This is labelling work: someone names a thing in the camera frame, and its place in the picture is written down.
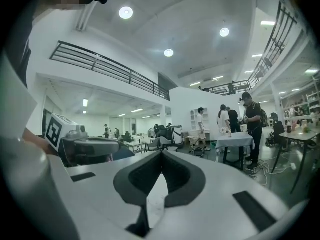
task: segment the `black rectangular strip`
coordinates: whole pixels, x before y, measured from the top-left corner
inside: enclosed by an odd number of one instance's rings
[[[260,232],[277,222],[247,191],[233,194],[233,197]]]
[[[83,174],[79,174],[79,175],[75,175],[75,176],[71,176],[71,180],[73,182],[79,182],[79,181],[83,181],[85,179],[89,179],[96,176],[93,172],[86,172]]]

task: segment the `tablecloth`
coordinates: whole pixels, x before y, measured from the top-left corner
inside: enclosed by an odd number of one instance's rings
[[[254,138],[252,138],[246,132],[237,132],[232,133],[232,137],[229,137],[228,134],[224,136],[220,135],[215,148],[218,149],[222,147],[248,147],[250,145],[252,145],[253,149],[255,149]]]

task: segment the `black pants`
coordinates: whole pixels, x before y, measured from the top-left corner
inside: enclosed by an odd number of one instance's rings
[[[241,133],[241,128],[238,122],[230,124],[230,128],[232,133]]]
[[[254,141],[254,149],[253,149],[252,145],[250,146],[250,149],[251,149],[250,157],[252,158],[253,163],[257,163],[258,158],[259,158],[259,153],[260,153],[262,127],[256,128],[255,131],[253,131],[253,132],[251,132],[250,130],[248,132],[249,132],[249,135],[251,135],[253,137],[253,141]]]

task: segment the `hair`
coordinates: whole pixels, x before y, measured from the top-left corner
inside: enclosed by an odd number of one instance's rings
[[[244,99],[252,99],[252,97],[251,97],[250,93],[244,92],[244,93],[242,94],[242,99],[243,99],[243,100],[244,100]]]
[[[220,111],[219,111],[219,115],[218,115],[219,118],[221,117],[221,112],[224,111],[224,110],[226,110],[226,109],[227,109],[226,105],[221,105],[221,106],[220,106]]]

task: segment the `table leg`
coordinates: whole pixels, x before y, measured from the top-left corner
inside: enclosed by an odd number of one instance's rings
[[[293,187],[292,187],[292,190],[290,192],[290,194],[292,194],[296,188],[296,185],[300,179],[300,176],[301,176],[301,173],[302,173],[302,170],[303,170],[303,167],[304,167],[304,164],[305,164],[305,159],[306,159],[306,156],[307,156],[307,150],[308,150],[308,145],[307,145],[307,142],[304,141],[304,149],[303,149],[303,157],[302,157],[302,161],[301,161],[301,164],[300,164],[300,168],[299,168],[299,172],[298,172],[298,175],[296,176],[296,179],[295,179],[295,182],[293,184]]]
[[[279,152],[278,152],[278,155],[277,155],[277,157],[276,157],[276,160],[275,160],[273,169],[272,169],[272,171],[271,171],[272,174],[274,173],[274,171],[275,171],[275,169],[276,169],[276,166],[277,166],[277,163],[278,163],[278,161],[279,161],[280,154],[281,154],[281,150],[282,150],[282,146],[283,146],[283,143],[282,143],[282,141],[281,141],[281,142],[280,142],[280,145],[279,145]]]
[[[241,163],[241,165],[240,165],[241,171],[244,170],[244,157],[245,157],[245,155],[244,155],[244,147],[240,146],[239,147],[239,159],[240,159],[240,163]]]
[[[228,147],[226,146],[224,149],[224,155],[223,155],[223,163],[225,164],[227,161],[227,154],[228,154]]]

